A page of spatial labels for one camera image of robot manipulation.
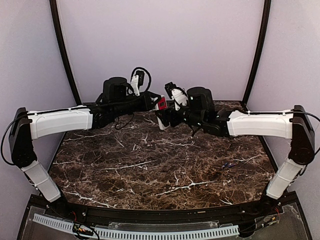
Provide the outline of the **white remote control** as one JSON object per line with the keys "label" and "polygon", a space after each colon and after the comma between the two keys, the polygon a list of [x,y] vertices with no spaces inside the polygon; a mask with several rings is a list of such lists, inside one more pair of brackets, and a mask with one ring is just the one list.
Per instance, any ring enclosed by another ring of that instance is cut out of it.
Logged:
{"label": "white remote control", "polygon": [[157,104],[154,107],[155,110],[155,115],[157,117],[158,120],[158,125],[160,130],[165,130],[167,128],[167,126],[165,126],[162,122],[162,120],[164,119],[164,110],[167,109],[167,101],[164,95],[161,95],[160,100],[157,102]]}

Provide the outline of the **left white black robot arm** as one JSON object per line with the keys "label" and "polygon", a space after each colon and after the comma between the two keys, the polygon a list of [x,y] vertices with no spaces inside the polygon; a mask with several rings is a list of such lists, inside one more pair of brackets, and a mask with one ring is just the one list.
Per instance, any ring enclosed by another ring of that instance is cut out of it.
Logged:
{"label": "left white black robot arm", "polygon": [[70,212],[68,201],[39,162],[33,140],[75,130],[102,129],[121,116],[153,110],[162,97],[148,89],[140,92],[139,82],[137,76],[132,77],[131,82],[124,77],[107,79],[102,93],[91,104],[47,111],[19,108],[3,134],[8,136],[11,156],[6,164],[18,167],[51,209],[67,215]]}

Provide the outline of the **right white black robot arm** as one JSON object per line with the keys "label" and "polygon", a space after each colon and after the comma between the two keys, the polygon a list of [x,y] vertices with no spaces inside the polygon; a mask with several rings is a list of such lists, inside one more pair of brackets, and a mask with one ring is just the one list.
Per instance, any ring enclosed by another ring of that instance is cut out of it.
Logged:
{"label": "right white black robot arm", "polygon": [[319,152],[315,148],[315,131],[309,120],[312,114],[301,105],[270,112],[216,111],[212,92],[207,88],[199,86],[184,91],[168,83],[165,89],[173,106],[156,110],[161,128],[174,128],[184,123],[216,137],[269,136],[291,140],[287,158],[255,207],[260,214],[272,211],[288,186],[304,173]]}

